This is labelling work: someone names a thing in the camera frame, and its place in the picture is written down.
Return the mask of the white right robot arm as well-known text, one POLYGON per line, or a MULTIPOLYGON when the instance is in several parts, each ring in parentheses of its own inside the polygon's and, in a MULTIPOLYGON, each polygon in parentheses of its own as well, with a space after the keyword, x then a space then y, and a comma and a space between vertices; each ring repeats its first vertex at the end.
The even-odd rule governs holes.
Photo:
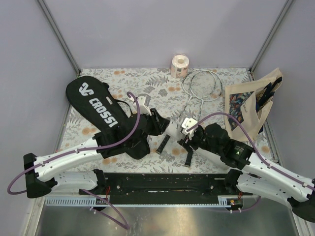
POLYGON ((224 189, 268 198, 288 207, 298 217, 315 221, 315 181, 294 173, 266 157, 251 146, 231 139, 226 130, 213 123, 194 131, 178 131, 185 148, 203 150, 203 156, 229 169, 224 189))

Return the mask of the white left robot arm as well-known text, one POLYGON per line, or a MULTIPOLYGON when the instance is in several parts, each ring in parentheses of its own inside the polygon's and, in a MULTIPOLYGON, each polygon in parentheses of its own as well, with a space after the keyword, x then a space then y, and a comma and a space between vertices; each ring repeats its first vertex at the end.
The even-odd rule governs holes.
POLYGON ((81 173, 70 172, 70 169, 124 153, 140 160, 151 151, 147 137, 163 134, 169 125, 169 118, 164 118, 156 109, 151 109, 149 115, 130 116, 120 126, 96 133, 87 141, 60 153, 24 155, 27 197, 35 199, 53 191, 71 190, 80 195, 88 192, 107 194, 109 187, 103 171, 94 169, 81 173))

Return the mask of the white shuttlecock tube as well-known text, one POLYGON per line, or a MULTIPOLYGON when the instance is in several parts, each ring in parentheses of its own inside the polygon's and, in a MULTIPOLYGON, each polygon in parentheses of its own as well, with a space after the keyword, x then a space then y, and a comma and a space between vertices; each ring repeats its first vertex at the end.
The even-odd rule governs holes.
POLYGON ((171 118, 168 119, 169 124, 165 130, 165 133, 177 141, 183 139, 185 136, 182 133, 182 127, 175 120, 171 118))

